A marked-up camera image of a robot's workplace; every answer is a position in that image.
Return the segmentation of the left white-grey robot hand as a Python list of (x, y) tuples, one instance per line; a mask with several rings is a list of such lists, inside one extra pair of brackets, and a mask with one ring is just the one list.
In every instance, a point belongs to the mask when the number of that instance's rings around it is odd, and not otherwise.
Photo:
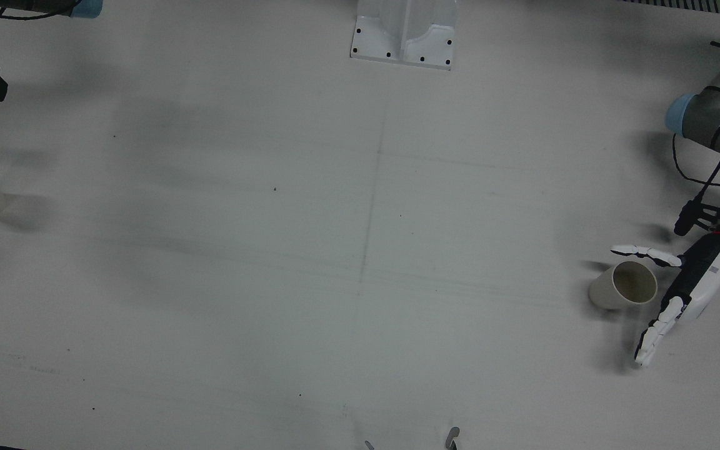
[(609, 250), (620, 256), (648, 258), (659, 267), (678, 270), (660, 301), (657, 316), (642, 332), (635, 348), (635, 363), (646, 367), (669, 331), (676, 324), (698, 318), (720, 288), (720, 232), (706, 234), (679, 256), (626, 244)]

